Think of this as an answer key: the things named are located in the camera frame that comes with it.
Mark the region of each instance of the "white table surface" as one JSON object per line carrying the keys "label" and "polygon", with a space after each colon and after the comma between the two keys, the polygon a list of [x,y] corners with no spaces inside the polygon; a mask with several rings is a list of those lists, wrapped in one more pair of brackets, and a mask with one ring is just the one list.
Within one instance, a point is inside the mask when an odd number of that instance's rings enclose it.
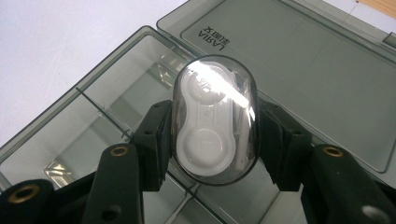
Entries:
{"label": "white table surface", "polygon": [[0,146],[186,0],[0,1]]}

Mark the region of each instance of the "box lid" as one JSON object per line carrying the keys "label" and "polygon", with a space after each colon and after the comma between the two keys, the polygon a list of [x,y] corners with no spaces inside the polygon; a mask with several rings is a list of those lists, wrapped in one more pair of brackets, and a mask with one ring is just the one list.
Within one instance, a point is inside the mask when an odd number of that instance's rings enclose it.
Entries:
{"label": "box lid", "polygon": [[243,63],[260,96],[396,187],[396,51],[293,1],[190,0],[158,21],[198,54]]}

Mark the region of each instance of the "brand logo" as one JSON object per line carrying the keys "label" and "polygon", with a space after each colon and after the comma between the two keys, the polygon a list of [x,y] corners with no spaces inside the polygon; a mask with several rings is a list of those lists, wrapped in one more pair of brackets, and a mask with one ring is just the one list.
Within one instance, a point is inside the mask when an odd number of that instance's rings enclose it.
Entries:
{"label": "brand logo", "polygon": [[230,43],[229,39],[217,32],[215,29],[210,28],[210,26],[208,26],[206,29],[202,29],[198,36],[218,50],[223,50],[227,44]]}

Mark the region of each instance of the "brass insert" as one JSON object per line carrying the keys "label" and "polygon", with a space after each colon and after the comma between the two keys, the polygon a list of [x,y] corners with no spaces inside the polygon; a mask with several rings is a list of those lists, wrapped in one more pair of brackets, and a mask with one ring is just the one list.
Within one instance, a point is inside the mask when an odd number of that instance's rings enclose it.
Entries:
{"label": "brass insert", "polygon": [[119,157],[119,156],[123,156],[123,155],[127,154],[128,151],[129,151],[128,147],[115,147],[115,148],[111,149],[110,154],[112,156]]}
{"label": "brass insert", "polygon": [[15,190],[9,197],[9,203],[23,203],[32,198],[34,198],[38,192],[40,191],[40,187],[36,184],[25,185],[20,189]]}
{"label": "brass insert", "polygon": [[344,152],[336,147],[325,147],[323,148],[323,152],[333,157],[342,157],[344,156]]}

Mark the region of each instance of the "white lens case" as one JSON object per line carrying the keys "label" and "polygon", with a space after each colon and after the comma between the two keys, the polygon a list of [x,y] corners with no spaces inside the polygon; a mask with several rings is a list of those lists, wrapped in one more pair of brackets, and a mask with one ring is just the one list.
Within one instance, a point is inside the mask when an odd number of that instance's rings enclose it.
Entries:
{"label": "white lens case", "polygon": [[220,63],[196,62],[180,80],[186,118],[177,135],[177,158],[195,175],[226,170],[235,156],[233,138],[234,73]]}

